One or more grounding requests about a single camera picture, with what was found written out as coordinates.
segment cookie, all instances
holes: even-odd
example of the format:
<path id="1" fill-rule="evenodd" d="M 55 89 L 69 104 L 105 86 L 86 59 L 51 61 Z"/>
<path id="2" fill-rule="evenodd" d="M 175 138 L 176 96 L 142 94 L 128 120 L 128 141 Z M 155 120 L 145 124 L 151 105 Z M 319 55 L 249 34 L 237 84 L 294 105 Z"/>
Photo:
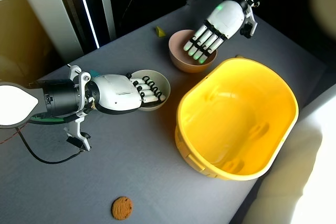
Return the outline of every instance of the cookie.
<path id="1" fill-rule="evenodd" d="M 112 204 L 112 215 L 117 220 L 125 220 L 132 214 L 133 203 L 127 197 L 120 197 Z"/>

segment gray tabletop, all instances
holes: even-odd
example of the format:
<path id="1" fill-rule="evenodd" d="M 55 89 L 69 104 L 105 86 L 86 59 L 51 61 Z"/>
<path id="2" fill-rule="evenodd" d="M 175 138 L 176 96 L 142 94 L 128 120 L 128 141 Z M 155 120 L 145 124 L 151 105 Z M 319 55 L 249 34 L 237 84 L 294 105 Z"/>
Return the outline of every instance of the gray tabletop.
<path id="1" fill-rule="evenodd" d="M 198 0 L 72 63 L 103 74 L 159 71 L 170 81 L 171 97 L 154 112 L 91 112 L 82 130 L 92 136 L 92 150 L 60 165 L 36 161 L 17 136 L 0 145 L 0 223 L 119 223 L 110 213 L 119 196 L 134 202 L 132 216 L 123 223 L 230 221 L 255 181 L 207 178 L 184 162 L 174 143 L 179 100 L 220 62 L 241 54 L 281 75 L 302 107 L 325 65 L 256 17 L 255 36 L 236 35 L 225 42 L 208 71 L 180 72 L 169 59 L 169 37 L 181 29 L 198 29 L 221 1 Z M 165 38 L 156 36 L 156 25 Z M 67 73 L 63 67 L 46 79 L 66 78 Z M 29 124 L 23 135 L 38 156 L 57 161 L 77 152 L 62 128 Z M 1 130 L 0 141 L 13 133 Z"/>

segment robotic hand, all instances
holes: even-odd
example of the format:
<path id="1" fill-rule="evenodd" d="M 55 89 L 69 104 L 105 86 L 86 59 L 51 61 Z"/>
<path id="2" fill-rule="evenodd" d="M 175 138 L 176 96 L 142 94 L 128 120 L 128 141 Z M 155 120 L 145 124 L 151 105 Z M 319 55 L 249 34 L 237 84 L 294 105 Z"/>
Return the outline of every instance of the robotic hand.
<path id="1" fill-rule="evenodd" d="M 67 141 L 89 151 L 90 135 L 80 131 L 80 123 L 90 111 L 124 114 L 165 100 L 147 76 L 131 79 L 131 74 L 105 74 L 91 78 L 78 66 L 68 67 L 69 79 L 37 81 L 28 89 L 0 82 L 0 129 L 14 128 L 27 122 L 68 123 L 64 128 Z M 78 84 L 73 81 L 75 77 L 78 77 Z"/>
<path id="2" fill-rule="evenodd" d="M 219 4 L 204 21 L 201 28 L 185 44 L 188 55 L 203 64 L 210 54 L 240 29 L 240 34 L 251 38 L 258 23 L 252 7 L 259 6 L 259 0 L 226 0 Z"/>

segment light strip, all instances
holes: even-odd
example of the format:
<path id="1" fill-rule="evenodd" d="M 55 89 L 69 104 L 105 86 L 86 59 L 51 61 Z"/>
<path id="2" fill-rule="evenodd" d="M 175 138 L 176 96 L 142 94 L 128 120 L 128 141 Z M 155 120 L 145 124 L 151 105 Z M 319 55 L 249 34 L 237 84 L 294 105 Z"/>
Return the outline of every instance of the light strip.
<path id="1" fill-rule="evenodd" d="M 92 30 L 92 34 L 93 34 L 93 37 L 94 37 L 94 41 L 96 42 L 96 46 L 97 48 L 99 48 L 99 44 L 98 44 L 98 40 L 97 40 L 97 37 L 96 37 L 96 32 L 94 31 L 94 27 L 93 27 L 93 23 L 92 23 L 92 20 L 91 20 L 91 16 L 90 16 L 90 13 L 89 13 L 89 8 L 88 8 L 88 5 L 86 3 L 86 0 L 82 0 L 83 1 L 83 4 L 84 4 L 84 8 L 85 8 L 85 11 L 86 11 L 86 15 L 88 16 L 88 20 L 89 20 L 89 23 L 90 23 L 90 27 L 91 27 L 91 30 Z"/>

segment yellow basket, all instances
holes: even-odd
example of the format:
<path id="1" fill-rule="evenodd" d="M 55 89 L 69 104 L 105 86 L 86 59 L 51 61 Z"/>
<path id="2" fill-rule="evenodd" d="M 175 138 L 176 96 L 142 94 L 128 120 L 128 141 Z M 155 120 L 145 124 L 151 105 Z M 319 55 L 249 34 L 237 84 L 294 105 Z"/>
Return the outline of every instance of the yellow basket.
<path id="1" fill-rule="evenodd" d="M 222 179 L 264 174 L 298 118 L 285 81 L 244 58 L 221 63 L 178 107 L 175 141 L 181 155 L 198 172 Z"/>

